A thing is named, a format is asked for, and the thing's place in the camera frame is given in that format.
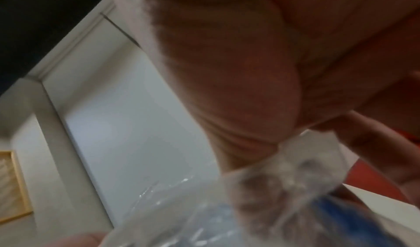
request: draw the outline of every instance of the plastic bag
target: plastic bag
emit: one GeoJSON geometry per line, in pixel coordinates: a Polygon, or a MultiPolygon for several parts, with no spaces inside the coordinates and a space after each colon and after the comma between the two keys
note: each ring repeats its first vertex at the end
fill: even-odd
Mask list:
{"type": "Polygon", "coordinates": [[[403,247],[367,212],[327,194],[347,166],[331,133],[306,131],[253,167],[153,186],[101,247],[403,247]]]}

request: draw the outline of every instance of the skin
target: skin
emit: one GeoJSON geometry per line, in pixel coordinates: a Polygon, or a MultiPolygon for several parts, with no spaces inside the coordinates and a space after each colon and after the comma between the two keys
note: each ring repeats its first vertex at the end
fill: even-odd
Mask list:
{"type": "Polygon", "coordinates": [[[420,206],[420,0],[115,0],[223,172],[334,130],[420,206]]]}

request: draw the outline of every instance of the clear plastic bag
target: clear plastic bag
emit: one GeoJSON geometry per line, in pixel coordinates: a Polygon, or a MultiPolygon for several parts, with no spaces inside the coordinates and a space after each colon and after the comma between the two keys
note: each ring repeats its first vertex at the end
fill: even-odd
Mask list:
{"type": "Polygon", "coordinates": [[[402,247],[368,213],[327,194],[347,166],[331,133],[306,131],[253,167],[145,191],[101,247],[402,247]]]}

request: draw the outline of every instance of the black ceiling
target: black ceiling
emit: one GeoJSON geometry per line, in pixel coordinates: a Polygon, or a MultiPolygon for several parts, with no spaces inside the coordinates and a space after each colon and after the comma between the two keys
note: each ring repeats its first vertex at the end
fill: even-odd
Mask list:
{"type": "Polygon", "coordinates": [[[0,0],[0,94],[101,0],[0,0]]]}

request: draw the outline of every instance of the skin crease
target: skin crease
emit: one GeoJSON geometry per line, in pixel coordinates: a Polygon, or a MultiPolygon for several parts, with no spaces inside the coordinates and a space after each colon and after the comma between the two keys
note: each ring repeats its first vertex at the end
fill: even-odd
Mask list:
{"type": "Polygon", "coordinates": [[[222,171],[334,130],[420,206],[420,0],[115,2],[222,171]]]}

